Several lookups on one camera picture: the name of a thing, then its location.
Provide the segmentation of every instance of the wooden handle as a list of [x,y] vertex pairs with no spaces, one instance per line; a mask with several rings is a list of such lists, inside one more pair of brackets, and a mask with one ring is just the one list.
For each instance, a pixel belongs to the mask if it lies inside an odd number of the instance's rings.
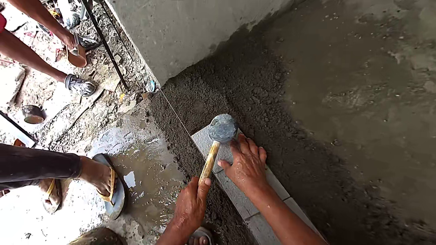
[[219,150],[220,143],[218,141],[214,141],[212,143],[212,147],[209,151],[208,158],[206,159],[206,163],[204,164],[203,171],[200,175],[200,180],[198,181],[198,185],[200,185],[203,180],[206,178],[209,178],[209,175],[211,175],[212,168],[214,167],[215,158],[217,157],[217,153]]

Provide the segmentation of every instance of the cement mortar bed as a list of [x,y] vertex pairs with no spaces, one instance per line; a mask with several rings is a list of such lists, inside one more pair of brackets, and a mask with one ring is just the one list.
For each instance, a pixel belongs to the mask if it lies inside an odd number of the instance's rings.
[[[271,23],[250,33],[239,31],[215,55],[168,80],[163,91],[189,135],[217,114],[233,115],[241,130],[265,147],[272,172],[331,244],[435,243],[430,228],[416,222],[404,225],[395,204],[377,189],[358,183],[347,161],[333,154],[332,145],[315,140],[293,119],[283,96],[289,61],[274,53],[264,37]],[[157,93],[150,106],[174,145],[181,171],[198,176],[204,160],[192,142],[181,139],[185,129],[164,96]],[[247,230],[235,214],[222,191],[212,188],[206,222],[215,225],[215,231],[226,231],[218,242],[252,244],[250,235],[242,238]]]

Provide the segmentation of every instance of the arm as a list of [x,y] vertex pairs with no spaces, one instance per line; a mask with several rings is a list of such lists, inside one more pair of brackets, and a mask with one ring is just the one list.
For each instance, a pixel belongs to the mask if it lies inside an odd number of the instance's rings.
[[188,186],[177,197],[174,217],[156,245],[184,245],[191,234],[200,227],[206,211],[206,197],[211,180],[205,179],[198,185],[198,177],[193,177]]
[[284,245],[326,244],[279,198],[265,176],[266,151],[253,140],[239,135],[239,143],[230,142],[233,165],[226,161],[218,164],[235,185],[250,199],[272,227]]

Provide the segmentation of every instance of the yellow strap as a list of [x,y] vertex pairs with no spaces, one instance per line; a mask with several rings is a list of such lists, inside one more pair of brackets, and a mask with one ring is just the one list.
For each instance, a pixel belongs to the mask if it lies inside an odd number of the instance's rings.
[[47,200],[51,195],[51,192],[53,191],[53,188],[55,187],[55,179],[51,179],[50,187],[48,188],[46,194],[47,194]]
[[100,197],[103,199],[103,201],[110,202],[110,204],[112,206],[115,206],[114,203],[112,202],[112,196],[113,196],[114,185],[115,185],[115,178],[116,178],[116,173],[111,168],[110,169],[110,194],[109,194],[109,196],[104,196],[97,190],[97,193],[100,195]]

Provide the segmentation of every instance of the black pants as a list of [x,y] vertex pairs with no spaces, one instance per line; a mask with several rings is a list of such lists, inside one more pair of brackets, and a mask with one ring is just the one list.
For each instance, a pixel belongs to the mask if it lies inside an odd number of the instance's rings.
[[45,178],[77,178],[81,170],[76,154],[0,144],[0,191],[38,185]]

